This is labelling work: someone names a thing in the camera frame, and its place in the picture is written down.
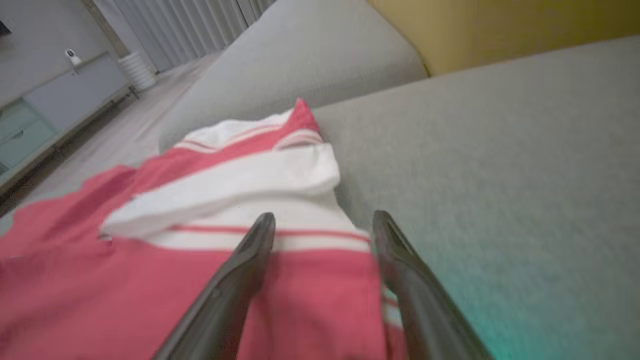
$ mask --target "cabinet drawer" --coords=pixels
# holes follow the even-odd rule
[[[55,132],[45,122],[36,121],[0,143],[0,161],[14,167],[53,135]]]
[[[0,142],[39,118],[40,116],[23,100],[0,109]]]

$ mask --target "white cabinet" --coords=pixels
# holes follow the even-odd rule
[[[23,100],[4,107],[0,115],[2,169],[17,166],[55,134],[54,128]]]
[[[91,115],[127,84],[118,64],[105,53],[40,86],[24,99],[56,129],[66,130]]]

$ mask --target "gray fabric upholstery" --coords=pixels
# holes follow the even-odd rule
[[[497,359],[637,359],[640,37],[314,113],[356,224],[396,219]]]
[[[168,114],[165,151],[225,119],[260,119],[297,97],[322,106],[426,78],[420,58],[365,0],[278,0]]]

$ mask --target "towel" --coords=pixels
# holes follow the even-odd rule
[[[15,214],[0,239],[0,357],[152,357],[255,219],[276,218],[239,359],[402,359],[397,302],[304,101],[188,134]]]

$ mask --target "floor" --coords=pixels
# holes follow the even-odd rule
[[[87,126],[80,138],[74,139],[75,148],[74,144],[67,145],[69,150],[63,159],[45,165],[49,170],[38,171],[41,179],[23,184],[16,202],[29,202],[115,165],[139,163],[157,155],[166,114],[220,54],[207,55],[161,74],[158,84],[140,93],[140,99],[127,98]]]

